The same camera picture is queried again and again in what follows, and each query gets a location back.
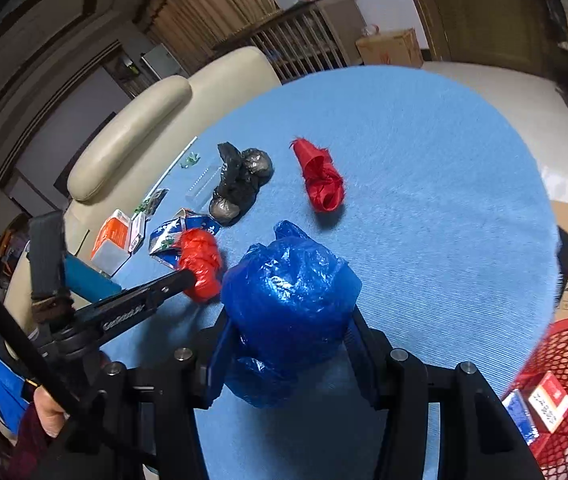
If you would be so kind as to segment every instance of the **metal screw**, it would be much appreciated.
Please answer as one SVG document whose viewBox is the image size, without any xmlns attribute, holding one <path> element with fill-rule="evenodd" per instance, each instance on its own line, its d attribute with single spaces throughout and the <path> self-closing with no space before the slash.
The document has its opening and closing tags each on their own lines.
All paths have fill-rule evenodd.
<svg viewBox="0 0 568 480">
<path fill-rule="evenodd" d="M 408 352 L 401 348 L 396 348 L 391 351 L 391 357 L 396 361 L 406 361 L 408 359 Z"/>
<path fill-rule="evenodd" d="M 477 371 L 477 366 L 470 361 L 464 361 L 463 363 L 459 364 L 459 367 L 462 368 L 462 371 L 465 374 L 472 375 Z"/>
<path fill-rule="evenodd" d="M 193 356 L 193 351 L 190 348 L 177 348 L 174 356 L 177 361 L 188 361 Z"/>
<path fill-rule="evenodd" d="M 108 363 L 104 366 L 104 371 L 108 375 L 117 375 L 119 372 L 123 372 L 126 369 L 123 363 L 119 361 L 113 361 L 112 363 Z"/>
</svg>

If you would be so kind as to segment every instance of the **table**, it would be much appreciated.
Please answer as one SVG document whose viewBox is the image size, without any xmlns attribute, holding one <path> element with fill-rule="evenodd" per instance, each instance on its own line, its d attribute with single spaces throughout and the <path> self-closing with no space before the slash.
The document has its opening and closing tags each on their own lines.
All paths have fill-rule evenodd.
<svg viewBox="0 0 568 480">
<path fill-rule="evenodd" d="M 297 136 L 330 149 L 346 188 L 337 214 L 312 212 L 289 148 Z M 363 282 L 363 316 L 392 345 L 434 365 L 471 360 L 504 393 L 552 318 L 557 228 L 535 161 L 491 105 L 420 70 L 367 66 L 304 77 L 200 136 L 192 151 L 201 161 L 167 174 L 170 192 L 147 232 L 189 206 L 189 188 L 219 165 L 224 141 L 266 150 L 275 167 L 248 214 L 217 235 L 228 266 L 252 243 L 268 244 L 276 222 L 288 219 L 350 262 Z M 166 272 L 146 241 L 115 280 L 133 286 Z M 129 367 L 156 363 L 220 309 L 180 295 L 104 350 Z M 435 478 L 438 461 L 436 406 L 431 415 L 425 478 Z M 385 413 L 360 397 L 342 349 L 303 376 L 281 408 L 258 410 L 224 388 L 196 418 L 211 480 L 365 480 Z"/>
</svg>

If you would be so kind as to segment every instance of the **black cable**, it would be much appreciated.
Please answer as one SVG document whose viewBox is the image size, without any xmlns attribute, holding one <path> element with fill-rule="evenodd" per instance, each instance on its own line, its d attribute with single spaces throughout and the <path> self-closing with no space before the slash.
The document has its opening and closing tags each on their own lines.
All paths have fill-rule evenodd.
<svg viewBox="0 0 568 480">
<path fill-rule="evenodd" d="M 111 449 L 119 454 L 125 454 L 139 460 L 153 468 L 157 468 L 157 457 L 143 450 L 129 446 L 122 442 L 115 435 L 105 430 L 105 428 L 95 422 L 80 406 L 64 383 L 54 374 L 35 346 L 24 334 L 23 330 L 15 322 L 10 313 L 0 301 L 0 333 L 6 343 L 15 351 L 17 357 L 26 365 L 30 372 L 39 379 L 41 385 L 45 387 L 52 398 L 72 418 L 77 420 L 86 430 L 94 432 L 99 439 Z"/>
</svg>

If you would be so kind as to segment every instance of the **white floor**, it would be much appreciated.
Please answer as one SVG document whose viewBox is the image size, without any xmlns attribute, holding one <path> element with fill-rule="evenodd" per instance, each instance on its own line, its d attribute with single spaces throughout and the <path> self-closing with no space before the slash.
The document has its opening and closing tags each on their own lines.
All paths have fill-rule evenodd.
<svg viewBox="0 0 568 480">
<path fill-rule="evenodd" d="M 538 162 L 551 200 L 568 202 L 568 108 L 555 85 L 536 76 L 463 63 L 424 63 L 477 91 L 518 131 Z"/>
</svg>

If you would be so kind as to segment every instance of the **red cloth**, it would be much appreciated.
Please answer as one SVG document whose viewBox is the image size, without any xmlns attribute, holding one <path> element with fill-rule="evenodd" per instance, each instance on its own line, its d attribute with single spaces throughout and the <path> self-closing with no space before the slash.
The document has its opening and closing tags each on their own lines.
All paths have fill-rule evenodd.
<svg viewBox="0 0 568 480">
<path fill-rule="evenodd" d="M 317 212 L 335 211 L 344 201 L 344 179 L 333 166 L 327 149 L 306 139 L 295 139 L 291 146 L 302 167 L 306 192 Z"/>
<path fill-rule="evenodd" d="M 28 480 L 35 472 L 37 463 L 48 451 L 52 442 L 39 422 L 35 403 L 31 402 L 19 423 L 17 445 L 12 452 L 10 464 L 4 478 L 6 480 Z"/>
<path fill-rule="evenodd" d="M 189 229 L 179 237 L 181 256 L 179 267 L 191 270 L 197 279 L 195 286 L 185 290 L 189 298 L 197 303 L 214 298 L 219 294 L 222 285 L 217 273 L 222 267 L 215 237 L 203 229 Z"/>
</svg>

